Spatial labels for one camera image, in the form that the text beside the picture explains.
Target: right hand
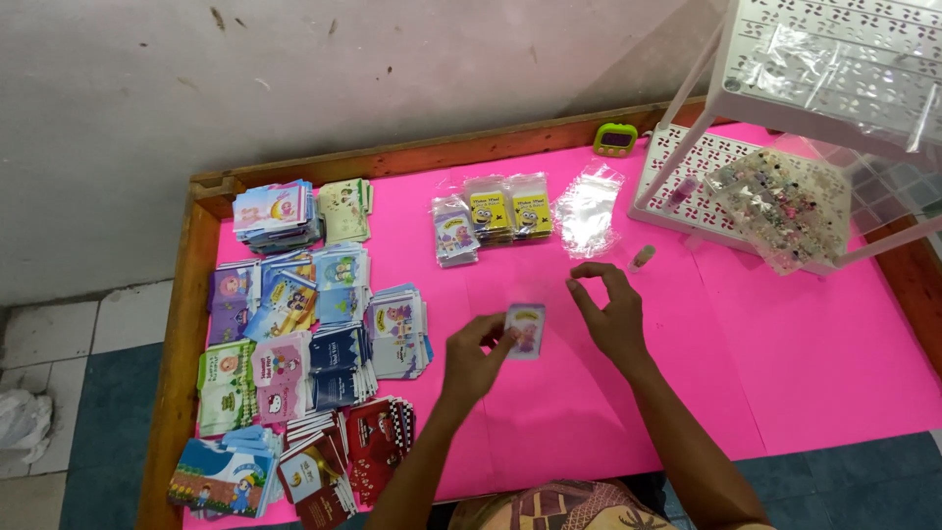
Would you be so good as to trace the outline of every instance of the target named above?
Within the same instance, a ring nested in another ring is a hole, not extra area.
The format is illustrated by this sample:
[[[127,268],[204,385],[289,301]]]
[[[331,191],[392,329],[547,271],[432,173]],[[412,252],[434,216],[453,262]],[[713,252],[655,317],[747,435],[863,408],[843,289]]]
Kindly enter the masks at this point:
[[[573,295],[595,345],[619,364],[649,358],[642,329],[642,298],[628,285],[625,273],[611,263],[587,261],[569,272],[566,287]],[[609,290],[609,304],[599,309],[575,278],[601,277]]]

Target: left hand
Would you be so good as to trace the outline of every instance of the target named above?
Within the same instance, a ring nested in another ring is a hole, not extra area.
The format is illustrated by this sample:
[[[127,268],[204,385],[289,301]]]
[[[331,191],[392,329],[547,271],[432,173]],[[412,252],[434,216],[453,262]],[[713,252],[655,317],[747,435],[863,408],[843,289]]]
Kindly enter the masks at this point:
[[[445,341],[445,382],[439,402],[467,415],[491,389],[518,332],[504,333],[505,313],[478,316]],[[491,349],[484,354],[482,346]]]

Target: person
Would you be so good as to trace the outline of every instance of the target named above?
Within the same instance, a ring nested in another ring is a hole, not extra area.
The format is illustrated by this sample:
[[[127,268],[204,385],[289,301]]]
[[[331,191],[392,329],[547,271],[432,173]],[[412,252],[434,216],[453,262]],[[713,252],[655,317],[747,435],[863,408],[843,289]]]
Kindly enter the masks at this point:
[[[752,487],[690,414],[649,355],[642,334],[642,299],[625,273],[611,264],[586,262],[570,275],[566,286],[589,334],[630,385],[666,476],[693,524],[699,530],[769,530]],[[609,292],[609,303],[601,309],[578,281],[596,277]],[[554,481],[462,501],[448,509],[446,519],[430,518],[452,438],[491,389],[517,339],[513,331],[503,333],[503,324],[504,314],[479,316],[447,339],[442,393],[364,529],[674,529],[663,512],[663,493],[657,491],[664,482],[651,475]],[[490,353],[485,355],[483,347]]]

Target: green timer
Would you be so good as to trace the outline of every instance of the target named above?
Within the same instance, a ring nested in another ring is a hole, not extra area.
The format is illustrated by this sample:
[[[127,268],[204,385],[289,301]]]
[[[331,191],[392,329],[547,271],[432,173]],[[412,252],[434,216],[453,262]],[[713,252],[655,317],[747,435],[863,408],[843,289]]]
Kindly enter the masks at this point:
[[[593,151],[603,157],[624,158],[638,139],[638,129],[631,125],[604,124],[595,133]]]

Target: white wall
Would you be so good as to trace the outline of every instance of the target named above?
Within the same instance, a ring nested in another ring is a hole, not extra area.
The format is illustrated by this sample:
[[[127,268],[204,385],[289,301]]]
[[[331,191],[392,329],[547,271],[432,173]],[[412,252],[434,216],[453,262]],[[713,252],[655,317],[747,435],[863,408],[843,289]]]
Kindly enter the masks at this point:
[[[200,171],[668,100],[724,4],[5,0],[0,306],[171,277]]]

